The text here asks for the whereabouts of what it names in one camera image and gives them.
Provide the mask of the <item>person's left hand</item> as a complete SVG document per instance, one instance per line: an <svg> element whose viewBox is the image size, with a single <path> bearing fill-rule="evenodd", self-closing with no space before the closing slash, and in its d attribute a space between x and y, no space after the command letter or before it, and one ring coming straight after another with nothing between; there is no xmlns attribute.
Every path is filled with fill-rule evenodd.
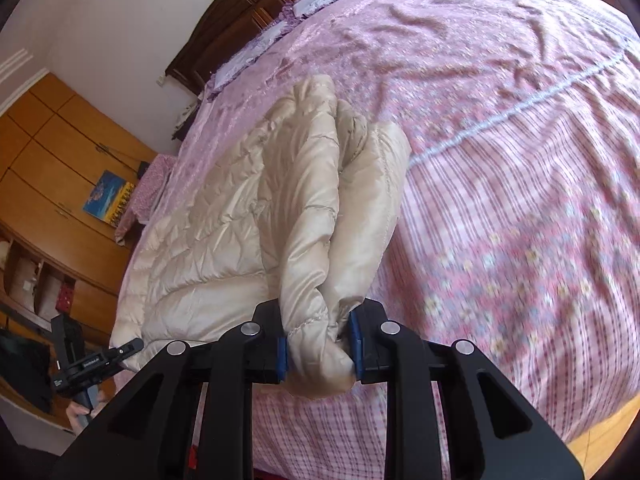
<svg viewBox="0 0 640 480"><path fill-rule="evenodd" d="M75 436L79 436L89 423L89 420L95 418L108 402L108 395L104 390L100 390L96 396L96 406L89 410L85 406L75 401L70 402L65 410L70 428L72 428Z"/></svg>

